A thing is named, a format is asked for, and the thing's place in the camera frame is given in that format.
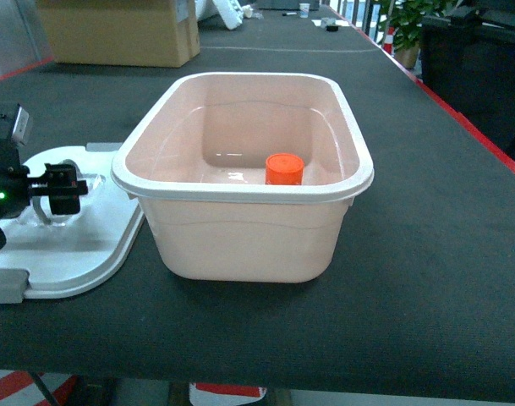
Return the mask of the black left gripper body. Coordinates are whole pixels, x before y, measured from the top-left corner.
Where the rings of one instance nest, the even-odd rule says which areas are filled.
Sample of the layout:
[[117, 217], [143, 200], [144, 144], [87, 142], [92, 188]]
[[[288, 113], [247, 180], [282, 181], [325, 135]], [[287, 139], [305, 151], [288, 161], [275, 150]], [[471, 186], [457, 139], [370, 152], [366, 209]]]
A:
[[37, 177], [21, 162], [19, 149], [30, 138], [32, 119], [18, 103], [0, 103], [0, 220], [16, 218], [35, 197], [46, 196], [51, 213], [73, 215], [89, 192], [74, 163], [45, 165]]

